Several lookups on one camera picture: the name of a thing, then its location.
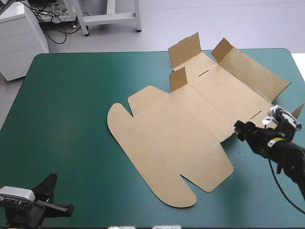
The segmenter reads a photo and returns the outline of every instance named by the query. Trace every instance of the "white cabinet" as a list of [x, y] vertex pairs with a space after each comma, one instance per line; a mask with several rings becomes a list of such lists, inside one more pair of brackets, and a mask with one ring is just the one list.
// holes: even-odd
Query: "white cabinet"
[[34, 14], [20, 2], [12, 4], [0, 15], [0, 73], [7, 81], [24, 77], [40, 53], [49, 48]]

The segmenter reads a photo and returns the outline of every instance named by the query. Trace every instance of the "white table frame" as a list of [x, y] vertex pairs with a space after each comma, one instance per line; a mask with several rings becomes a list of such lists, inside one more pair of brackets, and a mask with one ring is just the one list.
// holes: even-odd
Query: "white table frame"
[[104, 25], [113, 24], [119, 22], [132, 22], [135, 21], [137, 25], [137, 31], [142, 31], [139, 0], [134, 1], [134, 12], [130, 13], [115, 13], [116, 0], [107, 0], [107, 12], [104, 15], [86, 16], [84, 15], [80, 0], [71, 0], [74, 7], [77, 18], [80, 22], [82, 32], [84, 35], [89, 35], [90, 25]]

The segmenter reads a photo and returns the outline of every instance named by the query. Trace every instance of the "cardboard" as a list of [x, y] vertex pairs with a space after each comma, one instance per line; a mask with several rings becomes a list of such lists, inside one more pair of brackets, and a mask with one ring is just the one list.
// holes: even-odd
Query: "cardboard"
[[198, 33], [173, 47], [171, 93], [147, 86], [108, 113], [108, 127], [154, 194], [173, 207], [189, 207], [195, 194], [183, 177], [210, 192], [233, 172], [221, 142], [237, 120], [262, 118], [289, 83], [234, 48], [226, 39], [212, 54]]

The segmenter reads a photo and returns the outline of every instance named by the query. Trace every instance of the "white object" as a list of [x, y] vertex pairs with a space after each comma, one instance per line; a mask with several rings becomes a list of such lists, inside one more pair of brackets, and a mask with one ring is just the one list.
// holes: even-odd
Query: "white object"
[[4, 186], [4, 187], [0, 188], [0, 195], [20, 197], [20, 198], [27, 199], [31, 202], [34, 202], [34, 200], [35, 200], [35, 195], [32, 190], [24, 189], [24, 188], [20, 188], [20, 187]]
[[294, 53], [292, 54], [292, 57], [305, 81], [305, 53]]
[[35, 15], [20, 2], [0, 15], [0, 31], [0, 73], [7, 81], [24, 77], [37, 54], [49, 53]]
[[134, 12], [131, 13], [115, 13], [115, 2], [116, 0], [107, 0], [107, 13], [104, 15], [85, 16], [80, 0], [71, 0], [75, 7], [77, 18], [80, 22], [82, 32], [85, 35], [89, 34], [89, 25], [103, 25], [113, 24], [119, 22], [131, 22], [137, 23], [137, 31], [141, 31], [141, 18], [139, 0], [133, 0]]

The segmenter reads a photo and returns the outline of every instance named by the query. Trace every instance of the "black cable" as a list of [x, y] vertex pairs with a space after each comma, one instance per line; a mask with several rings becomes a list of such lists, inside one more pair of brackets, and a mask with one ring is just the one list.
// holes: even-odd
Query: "black cable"
[[285, 194], [285, 192], [283, 191], [280, 183], [278, 182], [276, 176], [275, 176], [275, 172], [273, 170], [273, 167], [272, 167], [272, 164], [271, 164], [271, 160], [270, 160], [270, 157], [269, 157], [269, 148], [268, 148], [268, 140], [267, 140], [267, 125], [264, 125], [265, 126], [265, 140], [266, 140], [266, 150], [267, 150], [267, 156], [268, 156], [268, 162], [269, 162], [269, 166], [270, 166], [270, 169], [271, 169], [271, 172], [272, 172], [272, 175], [273, 175], [273, 178], [278, 186], [278, 188], [280, 189], [281, 193], [283, 194], [283, 196], [285, 197], [285, 199], [292, 205], [294, 206], [297, 210], [299, 210], [300, 212], [302, 212], [303, 214], [305, 214], [305, 211], [303, 209], [301, 209], [300, 207], [298, 207], [294, 202], [292, 202], [288, 196]]
[[65, 33], [65, 34], [73, 34], [73, 33], [76, 33], [78, 30], [80, 30], [81, 27], [78, 27], [77, 30], [73, 31], [73, 32], [63, 32], [63, 31], [60, 31], [60, 30], [57, 30], [55, 28], [52, 28], [52, 30], [55, 30], [57, 32], [61, 32], [61, 33]]
[[60, 17], [59, 17], [56, 13], [50, 12], [50, 11], [45, 11], [45, 10], [35, 10], [35, 9], [33, 9], [32, 7], [28, 6], [27, 4], [25, 4], [24, 2], [22, 2], [22, 1], [20, 1], [20, 0], [16, 0], [16, 1], [22, 3], [24, 6], [26, 6], [27, 8], [29, 8], [29, 9], [32, 11], [32, 13], [35, 15], [35, 17], [37, 18], [37, 20], [38, 20], [40, 23], [43, 22], [43, 20], [41, 19], [41, 16], [40, 16], [40, 15], [43, 15], [42, 12], [53, 14], [53, 17], [52, 17], [52, 18], [57, 17], [57, 18], [59, 19], [60, 23], [63, 25], [63, 28], [64, 28], [64, 30], [65, 30], [65, 39], [64, 39], [64, 41], [63, 41], [63, 42], [56, 42], [55, 40], [53, 40], [53, 39], [51, 38], [51, 36], [48, 34], [48, 32], [47, 32], [46, 30], [44, 30], [44, 32], [45, 32], [45, 34], [49, 37], [49, 39], [50, 39], [52, 42], [54, 42], [55, 44], [64, 44], [64, 43], [66, 42], [66, 40], [67, 40], [66, 27], [64, 26], [64, 24], [62, 23], [62, 20], [60, 19]]

